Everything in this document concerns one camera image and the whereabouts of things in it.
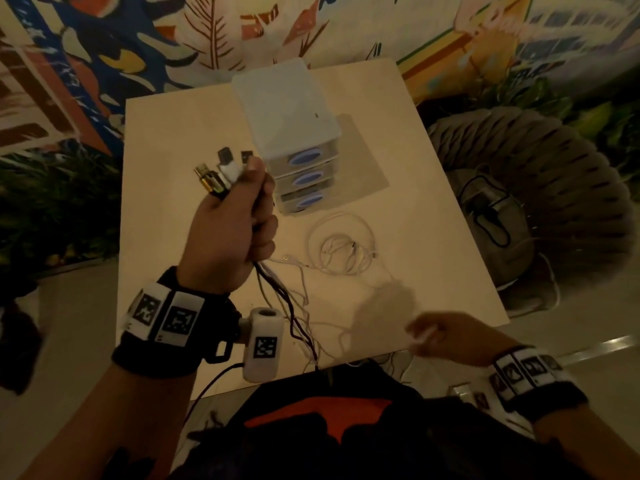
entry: wristband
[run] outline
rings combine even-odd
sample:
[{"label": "wristband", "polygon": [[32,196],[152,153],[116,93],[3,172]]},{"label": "wristband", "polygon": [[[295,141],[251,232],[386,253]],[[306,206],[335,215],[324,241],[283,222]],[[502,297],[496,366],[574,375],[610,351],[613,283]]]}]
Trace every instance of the wristband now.
[{"label": "wristband", "polygon": [[228,294],[181,287],[175,271],[171,267],[157,283],[145,286],[127,311],[126,329],[111,359],[130,372],[182,377],[194,373],[203,358],[220,363],[231,356],[241,315]]},{"label": "wristband", "polygon": [[489,369],[489,382],[505,411],[516,411],[530,422],[588,404],[569,373],[535,347],[514,347],[496,357]]}]

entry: table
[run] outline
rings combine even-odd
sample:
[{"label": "table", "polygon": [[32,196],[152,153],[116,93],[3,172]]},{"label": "table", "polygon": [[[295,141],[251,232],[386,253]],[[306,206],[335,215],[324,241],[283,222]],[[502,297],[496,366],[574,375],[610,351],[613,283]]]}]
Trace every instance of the table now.
[{"label": "table", "polygon": [[[378,59],[312,74],[343,131],[339,199],[314,212],[279,216],[274,257],[306,262],[307,231],[337,210],[353,212],[372,228],[380,259],[395,278],[385,279],[378,263],[360,277],[305,272],[314,336],[335,357],[323,354],[321,367],[406,348],[403,327],[421,310],[462,310],[492,326],[507,323],[395,63]],[[140,288],[180,259],[204,197],[194,167],[207,162],[213,168],[223,146],[235,155],[255,149],[230,84],[131,99],[126,116],[117,330]],[[354,220],[336,219],[324,227],[324,233],[348,228],[360,233],[354,238],[367,238]],[[288,287],[301,288],[298,268],[270,266]],[[255,274],[231,298],[245,316],[265,306]],[[278,378],[305,370],[308,359],[298,343],[287,334]],[[203,362],[193,397],[223,368],[241,362],[243,349],[236,345],[226,364]],[[236,369],[207,395],[249,385]]]}]

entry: drawer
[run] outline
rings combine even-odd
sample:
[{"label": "drawer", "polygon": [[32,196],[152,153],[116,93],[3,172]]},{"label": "drawer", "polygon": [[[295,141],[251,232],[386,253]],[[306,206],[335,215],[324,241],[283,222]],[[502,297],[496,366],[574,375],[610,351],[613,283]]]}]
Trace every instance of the drawer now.
[{"label": "drawer", "polygon": [[308,209],[329,195],[334,181],[334,178],[330,177],[302,190],[285,195],[276,195],[276,206],[281,214],[293,214],[294,212]]},{"label": "drawer", "polygon": [[287,177],[307,168],[317,166],[321,162],[331,160],[338,154],[337,140],[308,148],[304,151],[282,157],[265,159],[267,170],[274,178]]},{"label": "drawer", "polygon": [[338,158],[320,163],[320,165],[307,168],[306,170],[293,173],[286,177],[276,178],[276,192],[280,195],[295,192],[311,185],[322,182],[327,178],[334,177],[338,173]]}]

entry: blue drawer handle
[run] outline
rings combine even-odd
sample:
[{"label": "blue drawer handle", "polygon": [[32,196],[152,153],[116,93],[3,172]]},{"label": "blue drawer handle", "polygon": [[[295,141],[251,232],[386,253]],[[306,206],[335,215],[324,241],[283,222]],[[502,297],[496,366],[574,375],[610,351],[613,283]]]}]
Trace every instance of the blue drawer handle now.
[{"label": "blue drawer handle", "polygon": [[304,199],[302,199],[300,202],[298,202],[296,207],[299,209],[302,209],[304,207],[309,207],[309,205],[319,202],[322,199],[324,199],[324,195],[322,194],[322,192],[311,194],[308,197],[305,197]]},{"label": "blue drawer handle", "polygon": [[314,180],[317,180],[318,178],[322,177],[324,175],[324,171],[322,170],[316,170],[316,171],[311,171],[309,173],[305,173],[304,175],[297,177],[294,181],[293,184],[294,185],[306,185],[310,182],[313,182]]},{"label": "blue drawer handle", "polygon": [[322,155],[320,148],[311,148],[311,150],[305,150],[297,155],[293,155],[289,160],[290,165],[306,165]]}]

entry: tiled floor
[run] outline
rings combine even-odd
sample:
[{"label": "tiled floor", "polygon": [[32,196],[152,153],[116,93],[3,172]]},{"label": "tiled floor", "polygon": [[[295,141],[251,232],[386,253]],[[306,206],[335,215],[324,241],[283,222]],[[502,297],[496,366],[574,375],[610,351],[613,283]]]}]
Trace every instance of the tiled floor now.
[{"label": "tiled floor", "polygon": [[[105,370],[113,347],[117,262],[55,276],[30,304],[46,334],[33,382],[20,398],[0,390],[0,477],[13,480],[53,437]],[[640,335],[640,255],[608,285],[562,303],[555,310],[504,327],[515,338],[562,355],[622,335]],[[409,357],[396,354],[395,376]],[[622,352],[572,367],[599,414],[640,451],[640,353]],[[403,379],[423,395],[445,393],[477,370],[441,360],[415,360]],[[203,400],[187,430],[204,425],[210,410],[227,420],[251,394],[245,389]],[[177,453],[181,463],[191,444]]]}]

